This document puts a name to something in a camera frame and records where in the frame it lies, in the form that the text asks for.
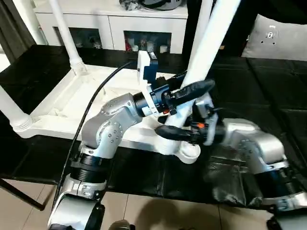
gray curtain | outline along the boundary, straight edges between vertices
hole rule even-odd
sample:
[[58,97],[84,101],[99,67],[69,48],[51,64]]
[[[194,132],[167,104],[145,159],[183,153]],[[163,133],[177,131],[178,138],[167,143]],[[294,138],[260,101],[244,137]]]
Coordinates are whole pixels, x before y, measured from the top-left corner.
[[10,63],[35,44],[12,0],[0,0],[0,44]]

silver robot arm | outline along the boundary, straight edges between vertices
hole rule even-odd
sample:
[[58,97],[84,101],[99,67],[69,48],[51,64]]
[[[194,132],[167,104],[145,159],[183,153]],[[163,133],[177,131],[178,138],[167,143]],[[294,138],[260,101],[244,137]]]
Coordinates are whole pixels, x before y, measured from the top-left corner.
[[221,144],[243,153],[248,168],[254,174],[263,194],[263,204],[273,212],[286,212],[307,207],[307,194],[293,179],[281,141],[265,133],[251,121],[225,118],[217,123],[217,114],[210,96],[196,100],[199,117],[204,121],[191,122],[190,129],[160,126],[158,135],[191,144]]
[[263,195],[263,205],[273,212],[307,207],[307,194],[295,180],[284,154],[281,141],[244,119],[224,119],[225,138],[222,145],[244,154]]
[[60,196],[48,221],[50,229],[100,229],[107,169],[125,131],[142,121],[133,96],[127,93],[105,104],[82,130],[81,153],[71,163]]
[[214,86],[214,81],[204,80],[178,90],[184,75],[156,79],[156,70],[156,56],[140,51],[138,75],[142,92],[112,99],[84,124],[80,153],[71,160],[71,173],[66,176],[53,207],[49,229],[68,226],[76,230],[100,229],[104,212],[100,201],[108,169],[125,131],[145,116],[175,114],[177,105],[202,96]]

black table leg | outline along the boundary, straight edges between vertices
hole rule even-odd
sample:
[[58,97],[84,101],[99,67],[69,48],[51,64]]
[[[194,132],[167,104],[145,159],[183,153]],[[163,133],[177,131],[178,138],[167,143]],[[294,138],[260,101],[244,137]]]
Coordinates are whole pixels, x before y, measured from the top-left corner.
[[43,211],[45,209],[45,205],[38,203],[36,200],[29,197],[27,194],[24,194],[22,191],[18,190],[3,179],[0,179],[0,188],[3,188],[5,191],[11,193],[15,197],[21,199],[22,201],[28,203],[29,205],[37,208],[40,211]]

tiled floor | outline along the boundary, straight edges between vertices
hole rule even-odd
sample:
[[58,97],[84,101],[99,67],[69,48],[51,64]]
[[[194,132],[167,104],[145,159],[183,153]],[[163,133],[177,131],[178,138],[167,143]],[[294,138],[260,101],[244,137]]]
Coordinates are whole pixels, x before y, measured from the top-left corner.
[[[38,211],[0,189],[0,230],[45,230],[54,187],[8,182],[47,206]],[[265,211],[120,193],[107,193],[102,203],[106,207],[102,230],[120,219],[134,224],[136,230],[266,230],[271,217]]]

black tabletop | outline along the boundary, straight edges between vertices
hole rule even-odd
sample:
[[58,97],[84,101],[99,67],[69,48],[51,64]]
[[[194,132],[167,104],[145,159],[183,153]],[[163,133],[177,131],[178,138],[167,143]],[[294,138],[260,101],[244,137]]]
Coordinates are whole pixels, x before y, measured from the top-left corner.
[[[118,67],[136,53],[78,49],[85,64]],[[159,72],[179,73],[181,55],[158,56]],[[32,46],[0,73],[0,85],[26,112],[47,96],[70,70],[60,46]],[[289,60],[217,57],[209,72],[211,92],[222,117],[245,118],[274,134],[305,186],[307,159],[307,63]],[[71,141],[35,136],[22,139],[0,114],[0,176],[56,184]],[[204,203],[261,208],[261,193],[242,156],[220,146],[202,147],[191,165],[175,156],[118,148],[110,168],[109,191]]]

